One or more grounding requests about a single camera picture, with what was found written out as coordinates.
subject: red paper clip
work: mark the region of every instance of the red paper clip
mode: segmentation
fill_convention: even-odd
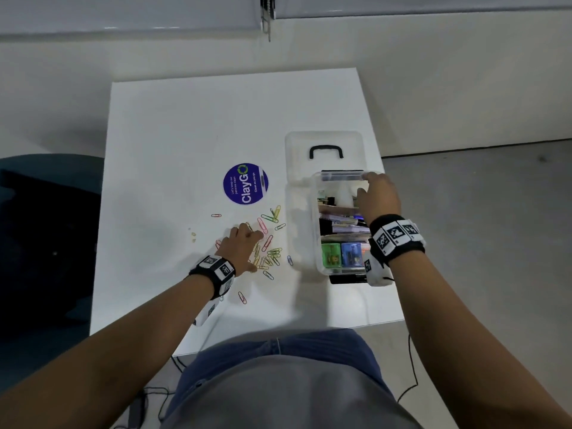
[[[262,229],[262,231],[264,232],[264,234],[268,233],[268,229],[266,228],[266,224],[264,224],[264,222],[262,221],[262,218],[258,217],[258,224],[260,226],[260,228]]]
[[[262,252],[265,252],[266,249],[268,248],[268,246],[270,245],[270,242],[272,242],[272,235],[270,235],[268,237],[268,239],[266,240],[266,242],[264,243],[264,245],[262,245]]]

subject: denim pants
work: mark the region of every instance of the denim pants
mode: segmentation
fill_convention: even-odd
[[[165,418],[205,382],[240,363],[265,355],[292,355],[346,364],[368,375],[392,396],[366,342],[353,329],[331,329],[282,339],[229,343],[199,352],[182,373]]]

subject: paper clip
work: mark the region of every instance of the paper clip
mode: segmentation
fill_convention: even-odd
[[[272,215],[273,215],[274,218],[277,219],[277,220],[278,220],[278,214],[280,213],[280,208],[281,208],[281,207],[282,207],[282,206],[278,205],[278,206],[276,206],[276,209],[275,209],[275,210],[270,209],[270,212],[272,212]]]
[[[274,217],[270,217],[270,216],[264,215],[264,214],[262,214],[261,217],[264,218],[265,220],[271,221],[273,223],[278,223],[278,220],[275,219]]]
[[[264,243],[264,245],[262,245],[262,252],[265,252],[266,249],[268,248],[268,246],[270,245],[270,243],[272,242],[272,235],[270,235],[268,237],[268,239],[266,240],[266,242]]]
[[[262,221],[262,218],[258,218],[257,220],[258,220],[258,224],[259,224],[260,228],[262,229],[262,232],[263,232],[264,234],[267,234],[267,233],[268,233],[268,229],[266,228],[266,225],[265,225],[264,222]]]

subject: table top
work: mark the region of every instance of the table top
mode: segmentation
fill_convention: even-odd
[[[402,320],[395,286],[332,285],[313,259],[298,261],[310,216],[288,194],[284,145],[293,131],[356,131],[367,169],[383,171],[355,69],[114,83],[90,333],[179,282],[232,226],[255,227],[277,205],[287,225],[269,227],[272,247],[283,250],[274,280],[262,271],[238,277],[176,355],[257,331]],[[248,205],[223,189],[227,171],[241,163],[268,178],[264,196]]]

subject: gray shirt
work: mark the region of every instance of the gray shirt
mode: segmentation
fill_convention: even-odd
[[[269,355],[203,384],[161,429],[420,427],[393,397],[353,367]]]

